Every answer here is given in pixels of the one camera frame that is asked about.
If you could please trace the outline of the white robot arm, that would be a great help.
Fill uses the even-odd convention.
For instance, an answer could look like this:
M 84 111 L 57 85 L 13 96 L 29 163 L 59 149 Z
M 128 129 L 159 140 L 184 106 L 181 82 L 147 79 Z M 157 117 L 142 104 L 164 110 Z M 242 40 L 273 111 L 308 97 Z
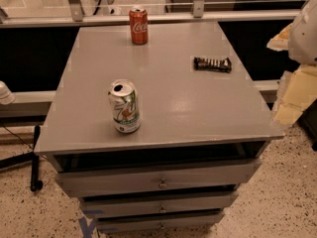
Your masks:
M 273 116 L 274 121 L 291 126 L 317 99 L 317 0 L 309 0 L 294 21 L 266 46 L 277 52 L 288 51 L 299 63 Z

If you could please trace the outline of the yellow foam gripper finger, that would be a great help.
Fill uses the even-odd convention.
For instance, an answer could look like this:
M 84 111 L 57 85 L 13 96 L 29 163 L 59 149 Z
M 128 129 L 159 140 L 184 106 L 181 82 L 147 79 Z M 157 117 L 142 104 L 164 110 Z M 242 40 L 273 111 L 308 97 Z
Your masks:
M 266 46 L 276 52 L 288 50 L 288 40 L 292 24 L 283 28 L 276 36 L 268 41 Z
M 290 75 L 273 120 L 292 126 L 317 99 L 317 66 L 302 64 Z

